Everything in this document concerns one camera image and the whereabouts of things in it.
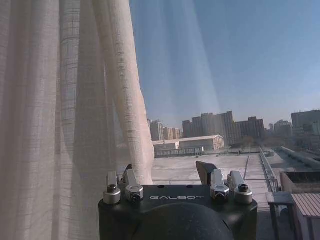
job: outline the fence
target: fence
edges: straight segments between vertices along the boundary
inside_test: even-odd
[[[154,156],[156,158],[163,157],[178,157],[178,156],[196,156],[204,154],[204,147],[190,147],[170,150],[155,150]]]
[[[261,157],[263,171],[265,174],[266,183],[268,185],[268,188],[269,188],[269,190],[271,190],[271,192],[275,193],[279,189],[278,179],[277,179],[274,171],[272,170],[272,168],[266,158],[266,155],[265,155],[264,151],[261,149],[261,147],[260,147],[260,157]]]

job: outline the black plastic housing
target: black plastic housing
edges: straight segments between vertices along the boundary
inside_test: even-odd
[[[99,202],[100,240],[255,240],[258,204],[217,204],[209,185],[144,185],[137,203]]]

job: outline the high-rise building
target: high-rise building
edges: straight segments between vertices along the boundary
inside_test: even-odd
[[[312,131],[314,135],[320,136],[320,121],[314,121],[312,123]]]
[[[150,124],[150,132],[152,141],[164,140],[164,126],[161,121],[153,121]]]
[[[271,131],[271,133],[274,133],[275,132],[275,127],[274,127],[274,125],[272,124],[272,123],[270,123],[270,131]]]
[[[241,138],[248,136],[254,139],[261,139],[264,136],[264,120],[257,119],[256,116],[249,117],[248,121],[238,121],[235,124]]]
[[[192,137],[202,137],[204,135],[202,128],[202,119],[200,116],[192,118],[191,135]]]
[[[212,112],[201,114],[203,136],[215,135],[214,116]]]
[[[150,129],[150,124],[152,123],[152,120],[151,119],[147,119],[147,122],[148,122],[148,126],[149,126],[149,129]]]
[[[279,120],[274,124],[274,133],[282,137],[292,136],[292,124],[291,122]]]
[[[240,138],[240,133],[234,122],[232,111],[214,115],[213,122],[215,135],[223,136],[225,146],[236,143]]]
[[[165,127],[163,129],[163,136],[165,140],[172,140],[174,139],[174,130],[172,127]]]
[[[240,137],[232,111],[217,115],[203,113],[201,116],[193,117],[192,122],[183,121],[182,126],[184,138],[221,135],[225,146],[236,143]]]
[[[291,114],[294,128],[303,125],[311,125],[314,121],[320,121],[320,110],[295,112]]]
[[[320,121],[320,110],[295,112],[291,114],[292,130],[295,136],[313,134],[313,122]]]
[[[189,120],[182,122],[182,129],[183,129],[183,137],[184,138],[191,138],[192,137],[192,124]]]
[[[179,128],[173,128],[173,139],[180,139],[180,129]]]

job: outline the logo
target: logo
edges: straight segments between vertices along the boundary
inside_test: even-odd
[[[151,196],[150,199],[152,200],[161,200],[161,199],[166,199],[166,200],[194,200],[194,199],[204,199],[204,196]]]

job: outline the metal railing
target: metal railing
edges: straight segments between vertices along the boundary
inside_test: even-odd
[[[265,180],[268,185],[269,191],[276,193],[279,189],[278,179],[270,166],[264,151],[260,147],[260,158],[263,166]]]

